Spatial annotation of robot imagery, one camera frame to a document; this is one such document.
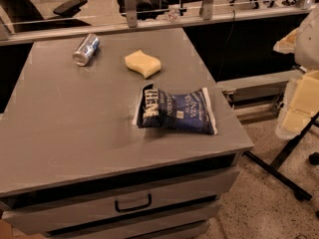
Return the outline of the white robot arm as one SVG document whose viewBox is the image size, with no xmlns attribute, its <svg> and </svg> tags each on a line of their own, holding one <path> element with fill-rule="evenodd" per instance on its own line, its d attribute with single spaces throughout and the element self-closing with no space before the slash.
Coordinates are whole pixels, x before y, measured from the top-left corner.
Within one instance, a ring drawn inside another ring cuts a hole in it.
<svg viewBox="0 0 319 239">
<path fill-rule="evenodd" d="M 298 28 L 277 41 L 273 50 L 292 53 L 295 63 L 306 70 L 301 77 L 287 83 L 277 119 L 276 135 L 292 139 L 319 112 L 319 8 L 313 9 Z"/>
</svg>

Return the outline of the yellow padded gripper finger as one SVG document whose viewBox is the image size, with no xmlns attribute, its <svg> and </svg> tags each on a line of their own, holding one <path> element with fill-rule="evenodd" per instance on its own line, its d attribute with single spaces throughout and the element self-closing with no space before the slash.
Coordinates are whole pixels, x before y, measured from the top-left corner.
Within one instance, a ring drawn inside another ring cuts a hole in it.
<svg viewBox="0 0 319 239">
<path fill-rule="evenodd" d="M 297 32 L 298 29 L 294 29 L 284 38 L 277 41 L 273 47 L 273 50 L 281 54 L 293 54 L 295 52 Z"/>
<path fill-rule="evenodd" d="M 319 112 L 319 71 L 310 71 L 288 82 L 279 112 L 276 135 L 292 139 L 299 135 Z"/>
</svg>

